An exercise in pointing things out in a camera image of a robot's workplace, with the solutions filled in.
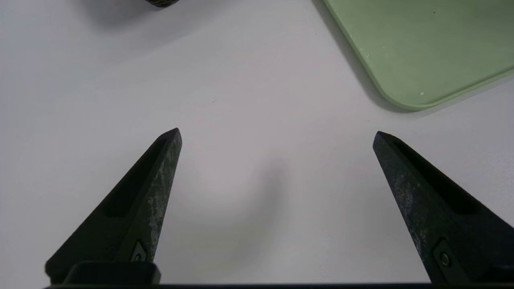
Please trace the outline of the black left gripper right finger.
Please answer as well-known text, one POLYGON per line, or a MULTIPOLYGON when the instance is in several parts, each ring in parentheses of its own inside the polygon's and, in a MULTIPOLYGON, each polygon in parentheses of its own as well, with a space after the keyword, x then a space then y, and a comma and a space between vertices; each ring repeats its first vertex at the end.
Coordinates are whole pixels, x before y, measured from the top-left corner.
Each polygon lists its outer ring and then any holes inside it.
POLYGON ((431 284, 512 289, 512 226, 397 137, 373 150, 431 284))

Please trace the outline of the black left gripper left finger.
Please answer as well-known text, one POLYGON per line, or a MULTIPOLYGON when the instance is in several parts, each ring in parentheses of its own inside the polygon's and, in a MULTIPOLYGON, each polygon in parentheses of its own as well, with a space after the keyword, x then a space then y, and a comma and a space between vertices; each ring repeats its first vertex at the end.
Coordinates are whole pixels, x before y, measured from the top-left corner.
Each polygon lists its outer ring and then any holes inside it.
POLYGON ((156 249, 182 148, 161 134, 46 262, 51 284, 158 284, 156 249))

